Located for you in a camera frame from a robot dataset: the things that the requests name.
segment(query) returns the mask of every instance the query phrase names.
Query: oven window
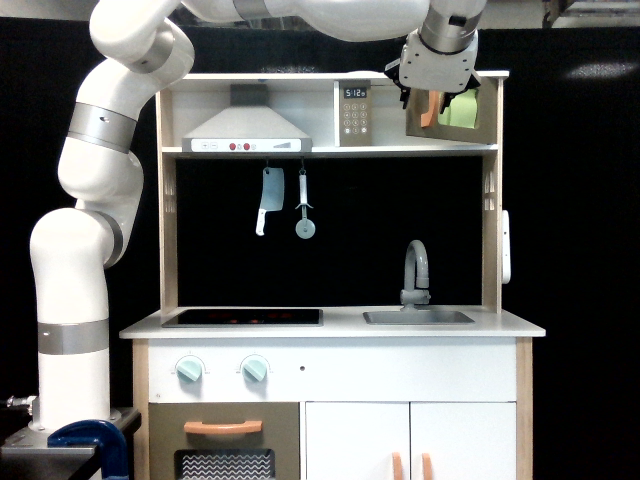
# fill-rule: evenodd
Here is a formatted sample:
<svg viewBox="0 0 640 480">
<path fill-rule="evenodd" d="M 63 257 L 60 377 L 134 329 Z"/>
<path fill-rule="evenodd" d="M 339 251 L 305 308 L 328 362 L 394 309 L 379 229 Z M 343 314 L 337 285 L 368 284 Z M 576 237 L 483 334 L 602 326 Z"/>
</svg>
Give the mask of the oven window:
<svg viewBox="0 0 640 480">
<path fill-rule="evenodd" d="M 178 450 L 176 480 L 274 480 L 276 455 L 271 449 Z"/>
</svg>

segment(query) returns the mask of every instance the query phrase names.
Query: zigzag pattern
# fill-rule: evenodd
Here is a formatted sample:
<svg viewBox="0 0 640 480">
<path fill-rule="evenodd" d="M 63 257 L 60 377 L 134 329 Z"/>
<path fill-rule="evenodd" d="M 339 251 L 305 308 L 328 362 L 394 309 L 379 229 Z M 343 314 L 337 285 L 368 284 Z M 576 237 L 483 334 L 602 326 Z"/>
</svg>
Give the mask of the zigzag pattern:
<svg viewBox="0 0 640 480">
<path fill-rule="evenodd" d="M 185 455 L 181 480 L 275 480 L 273 457 L 265 455 Z"/>
</svg>

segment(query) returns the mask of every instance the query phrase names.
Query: toy cleaver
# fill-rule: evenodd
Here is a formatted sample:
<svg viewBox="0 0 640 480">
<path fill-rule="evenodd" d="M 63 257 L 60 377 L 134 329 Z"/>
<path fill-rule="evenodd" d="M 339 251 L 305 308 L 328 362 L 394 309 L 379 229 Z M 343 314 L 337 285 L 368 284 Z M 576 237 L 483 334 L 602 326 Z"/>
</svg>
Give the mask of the toy cleaver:
<svg viewBox="0 0 640 480">
<path fill-rule="evenodd" d="M 265 168 L 262 171 L 262 198 L 258 210 L 256 233 L 264 235 L 267 212 L 282 210 L 284 202 L 284 171 L 281 168 Z"/>
</svg>

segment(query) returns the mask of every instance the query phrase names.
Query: white countertop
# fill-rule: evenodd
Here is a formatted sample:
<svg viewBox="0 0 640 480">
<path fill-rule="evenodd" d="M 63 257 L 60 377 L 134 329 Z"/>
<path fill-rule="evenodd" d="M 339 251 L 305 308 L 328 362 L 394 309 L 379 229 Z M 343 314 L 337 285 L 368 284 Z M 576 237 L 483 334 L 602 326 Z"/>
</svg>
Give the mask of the white countertop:
<svg viewBox="0 0 640 480">
<path fill-rule="evenodd" d="M 320 308 L 322 325 L 222 325 L 214 327 L 171 327 L 161 325 L 190 308 L 254 307 L 178 307 L 167 315 L 159 311 L 122 330 L 124 339 L 171 338 L 354 338 L 354 337 L 544 337 L 545 330 L 502 310 L 491 312 L 482 306 L 431 306 L 432 310 L 457 310 L 475 323 L 464 325 L 371 325 L 364 312 L 398 311 L 399 305 L 374 307 Z"/>
</svg>

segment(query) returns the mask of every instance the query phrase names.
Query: toy kitchen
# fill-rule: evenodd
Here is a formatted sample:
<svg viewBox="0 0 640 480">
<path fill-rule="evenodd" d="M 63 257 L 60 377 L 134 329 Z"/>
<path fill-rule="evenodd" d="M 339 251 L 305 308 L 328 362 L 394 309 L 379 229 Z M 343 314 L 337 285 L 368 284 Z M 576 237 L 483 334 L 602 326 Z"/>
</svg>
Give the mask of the toy kitchen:
<svg viewBox="0 0 640 480">
<path fill-rule="evenodd" d="M 532 338 L 545 332 L 501 307 L 511 275 L 502 210 L 508 73 L 480 75 L 481 87 L 442 114 L 435 92 L 414 92 L 403 109 L 393 82 L 372 72 L 194 74 L 157 95 L 161 309 L 120 333 L 133 341 L 143 416 L 136 478 L 532 478 Z M 455 157 L 473 157 L 482 175 L 477 305 L 429 302 L 438 280 L 429 278 L 427 255 L 436 254 L 426 238 L 394 253 L 405 274 L 395 305 L 178 301 L 177 165 L 264 159 L 256 229 L 246 232 L 263 239 L 282 209 L 280 166 L 291 162 L 304 245 L 323 228 L 308 203 L 314 161 L 401 168 L 404 159 Z"/>
</svg>

